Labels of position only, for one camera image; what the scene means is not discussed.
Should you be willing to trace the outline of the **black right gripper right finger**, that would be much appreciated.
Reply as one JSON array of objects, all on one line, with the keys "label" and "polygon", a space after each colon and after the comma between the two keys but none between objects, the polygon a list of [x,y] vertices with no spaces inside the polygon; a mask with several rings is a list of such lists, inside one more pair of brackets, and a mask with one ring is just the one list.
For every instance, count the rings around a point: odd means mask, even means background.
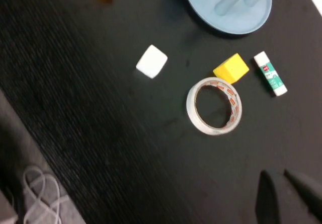
[{"label": "black right gripper right finger", "polygon": [[284,176],[296,189],[315,217],[321,217],[321,184],[308,175],[294,170],[284,170]]}]

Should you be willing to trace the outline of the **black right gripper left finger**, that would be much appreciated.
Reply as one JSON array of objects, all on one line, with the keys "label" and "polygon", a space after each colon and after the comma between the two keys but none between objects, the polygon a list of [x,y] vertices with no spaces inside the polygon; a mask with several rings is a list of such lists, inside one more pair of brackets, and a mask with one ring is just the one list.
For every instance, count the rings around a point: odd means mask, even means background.
[{"label": "black right gripper left finger", "polygon": [[281,175],[270,170],[260,173],[255,206],[257,223],[282,223],[280,197],[283,181]]}]

